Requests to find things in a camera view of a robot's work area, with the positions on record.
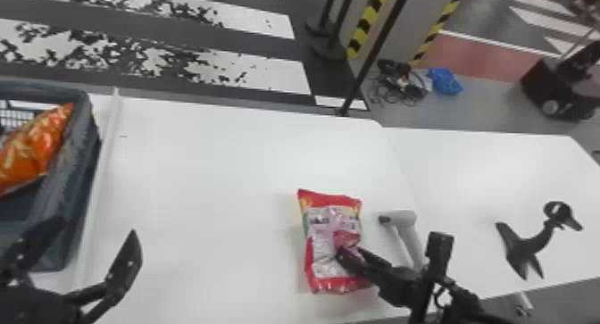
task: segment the black and white patterned floor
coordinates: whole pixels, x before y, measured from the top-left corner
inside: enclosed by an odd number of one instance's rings
[[[319,8],[315,0],[0,0],[0,74],[330,104],[354,78],[347,64],[313,56],[303,22]]]

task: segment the blue plastic bag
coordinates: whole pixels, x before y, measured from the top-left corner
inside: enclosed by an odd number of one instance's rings
[[[429,68],[427,77],[433,80],[433,88],[442,95],[456,96],[463,91],[461,84],[448,69]]]

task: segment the black pole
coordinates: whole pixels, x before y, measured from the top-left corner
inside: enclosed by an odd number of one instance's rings
[[[348,15],[348,10],[350,9],[350,4],[352,4],[352,0],[344,0],[342,6],[339,9],[336,24],[333,26],[333,31],[331,32],[331,35],[329,35],[329,42],[327,43],[328,49],[333,48],[333,46],[338,42],[339,31],[342,30],[344,20],[346,19],[346,15]]]
[[[317,20],[314,17],[309,18],[304,23],[306,31],[316,37],[327,37],[331,34],[331,26],[328,24],[329,14],[331,13],[331,7],[336,0],[327,0],[323,6],[323,12],[321,17]]]
[[[356,93],[361,89],[361,85],[367,78],[367,75],[371,70],[371,66],[375,63],[381,48],[386,43],[386,39],[388,39],[389,33],[392,31],[392,28],[394,28],[396,20],[398,19],[398,16],[400,16],[400,12],[404,9],[406,1],[408,0],[396,0],[396,4],[394,5],[394,8],[392,8],[392,12],[389,14],[389,17],[387,17],[386,23],[383,25],[383,29],[381,30],[381,33],[379,33],[379,37],[377,37],[377,40],[373,45],[373,49],[362,65],[361,71],[358,73],[356,82],[352,86],[352,91],[348,95],[348,98],[346,98],[344,101],[344,104],[342,104],[342,106],[336,110],[336,114],[340,117],[346,117],[348,115],[348,109],[354,100],[354,96],[356,96]]]
[[[325,2],[325,8],[323,8],[323,12],[321,13],[321,17],[319,18],[319,28],[322,29],[327,24],[329,20],[329,13],[331,12],[331,7],[333,7],[333,2],[335,0],[327,0]]]
[[[336,23],[329,34],[329,38],[315,38],[312,41],[312,49],[322,59],[341,62],[347,57],[346,49],[339,43],[339,32],[344,25],[348,10],[353,0],[344,0],[339,8]]]

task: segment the chip bag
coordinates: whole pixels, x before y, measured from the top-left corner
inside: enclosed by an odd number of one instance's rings
[[[306,234],[304,272],[311,291],[344,294],[368,287],[367,279],[353,276],[336,261],[340,246],[361,257],[357,250],[361,240],[361,201],[303,189],[298,190],[297,197]]]
[[[63,145],[63,131],[73,112],[65,104],[18,127],[0,149],[0,195],[46,175]]]

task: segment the robotic arm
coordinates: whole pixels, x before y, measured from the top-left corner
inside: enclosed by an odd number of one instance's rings
[[[106,278],[67,295],[35,287],[29,270],[66,226],[61,217],[27,230],[0,258],[0,323],[92,324],[127,294],[142,266],[142,249],[131,231]],[[81,307],[98,302],[89,312]]]
[[[369,279],[379,288],[379,297],[384,301],[395,307],[410,309],[409,324],[426,322],[425,316],[432,297],[442,311],[440,324],[460,324],[464,321],[512,324],[509,320],[485,313],[475,294],[459,287],[446,275],[453,244],[452,236],[431,232],[425,251],[429,265],[420,270],[393,267],[390,262],[360,247],[362,258],[340,247],[336,259],[346,270]],[[439,290],[434,293],[436,285],[439,285]],[[442,306],[438,298],[445,291],[452,297],[452,302]]]

